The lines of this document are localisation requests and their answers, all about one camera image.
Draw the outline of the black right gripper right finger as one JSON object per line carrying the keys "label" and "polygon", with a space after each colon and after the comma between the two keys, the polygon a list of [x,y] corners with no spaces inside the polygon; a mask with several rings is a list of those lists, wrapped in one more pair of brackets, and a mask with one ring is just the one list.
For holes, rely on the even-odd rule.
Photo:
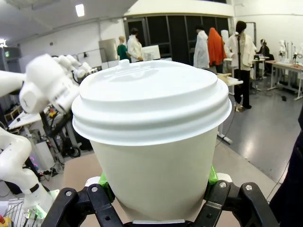
{"label": "black right gripper right finger", "polygon": [[214,227],[223,211],[229,211],[241,227],[279,226],[259,186],[254,182],[240,187],[226,179],[211,167],[205,191],[205,203],[197,218],[197,227]]}

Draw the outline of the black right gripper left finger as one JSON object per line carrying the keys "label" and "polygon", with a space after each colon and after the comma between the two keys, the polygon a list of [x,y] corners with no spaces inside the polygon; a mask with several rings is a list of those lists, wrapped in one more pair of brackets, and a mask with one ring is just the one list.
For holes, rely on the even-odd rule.
{"label": "black right gripper left finger", "polygon": [[79,227],[88,215],[95,215],[100,227],[122,227],[120,217],[98,183],[60,190],[41,226]]}

